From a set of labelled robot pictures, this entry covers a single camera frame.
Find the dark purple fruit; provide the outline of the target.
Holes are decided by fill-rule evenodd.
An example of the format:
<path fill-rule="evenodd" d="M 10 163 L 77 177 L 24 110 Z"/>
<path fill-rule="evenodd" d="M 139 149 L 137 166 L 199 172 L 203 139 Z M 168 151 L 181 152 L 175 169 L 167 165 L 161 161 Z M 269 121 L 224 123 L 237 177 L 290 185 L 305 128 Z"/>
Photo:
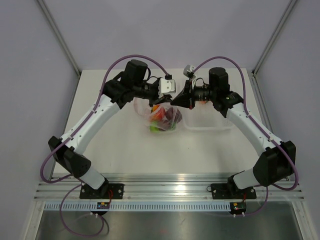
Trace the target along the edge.
<path fill-rule="evenodd" d="M 168 121 L 172 121 L 175 117 L 176 110 L 173 107 L 168 108 L 165 111 L 165 117 Z"/>

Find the clear zip top bag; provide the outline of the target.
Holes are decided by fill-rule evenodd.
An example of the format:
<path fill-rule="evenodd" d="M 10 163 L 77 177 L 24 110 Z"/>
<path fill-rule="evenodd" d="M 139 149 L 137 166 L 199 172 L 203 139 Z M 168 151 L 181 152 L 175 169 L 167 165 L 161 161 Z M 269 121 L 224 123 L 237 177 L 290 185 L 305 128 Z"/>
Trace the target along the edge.
<path fill-rule="evenodd" d="M 174 132 L 183 119 L 178 107 L 166 102 L 149 106 L 148 100 L 135 98 L 133 108 L 151 133 Z"/>

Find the dark red apple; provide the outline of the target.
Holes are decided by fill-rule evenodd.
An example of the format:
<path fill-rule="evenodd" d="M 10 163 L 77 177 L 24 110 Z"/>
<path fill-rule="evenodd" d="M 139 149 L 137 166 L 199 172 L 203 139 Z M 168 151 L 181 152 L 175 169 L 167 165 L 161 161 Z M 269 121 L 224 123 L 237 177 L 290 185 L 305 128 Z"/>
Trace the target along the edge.
<path fill-rule="evenodd" d="M 177 124 L 177 123 L 179 123 L 181 120 L 182 120 L 182 114 L 181 114 L 181 112 L 180 112 L 179 110 L 177 110 L 177 111 L 175 112 L 173 121 Z"/>

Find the white radish with leaves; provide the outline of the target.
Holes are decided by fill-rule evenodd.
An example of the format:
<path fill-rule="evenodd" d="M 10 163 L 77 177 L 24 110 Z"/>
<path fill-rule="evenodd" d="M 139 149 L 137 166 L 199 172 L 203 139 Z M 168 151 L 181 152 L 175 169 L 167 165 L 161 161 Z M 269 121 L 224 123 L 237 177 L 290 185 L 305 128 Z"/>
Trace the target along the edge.
<path fill-rule="evenodd" d="M 168 131 L 174 131 L 177 128 L 177 123 L 174 121 L 169 121 L 167 123 L 167 130 Z"/>

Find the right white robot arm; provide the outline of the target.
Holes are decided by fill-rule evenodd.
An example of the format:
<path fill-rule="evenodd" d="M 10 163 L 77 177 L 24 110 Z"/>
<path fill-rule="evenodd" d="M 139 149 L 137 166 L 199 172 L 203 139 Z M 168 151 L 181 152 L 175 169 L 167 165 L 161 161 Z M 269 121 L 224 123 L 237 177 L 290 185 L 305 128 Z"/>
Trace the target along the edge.
<path fill-rule="evenodd" d="M 251 169 L 227 179 L 226 190 L 230 197 L 239 198 L 250 187 L 275 185 L 297 172 L 294 168 L 296 146 L 292 141 L 282 141 L 258 122 L 246 108 L 243 97 L 230 89 L 229 76 L 224 68 L 211 68 L 208 71 L 209 83 L 202 86 L 196 86 L 193 66 L 187 65 L 183 74 L 188 79 L 171 104 L 191 110 L 196 102 L 212 102 L 214 109 L 244 134 L 259 156 Z"/>

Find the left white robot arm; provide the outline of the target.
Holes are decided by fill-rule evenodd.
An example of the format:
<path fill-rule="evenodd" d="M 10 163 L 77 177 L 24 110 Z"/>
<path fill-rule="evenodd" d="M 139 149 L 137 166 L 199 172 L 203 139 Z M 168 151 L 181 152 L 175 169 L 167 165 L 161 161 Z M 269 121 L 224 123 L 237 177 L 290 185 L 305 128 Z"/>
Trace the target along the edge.
<path fill-rule="evenodd" d="M 48 141 L 54 160 L 87 186 L 97 199 L 108 194 L 109 181 L 83 155 L 93 137 L 134 98 L 146 99 L 150 105 L 168 103 L 176 91 L 176 83 L 170 74 L 149 83 L 145 79 L 148 70 L 145 62 L 130 60 L 123 71 L 102 84 L 96 102 L 74 127 Z"/>

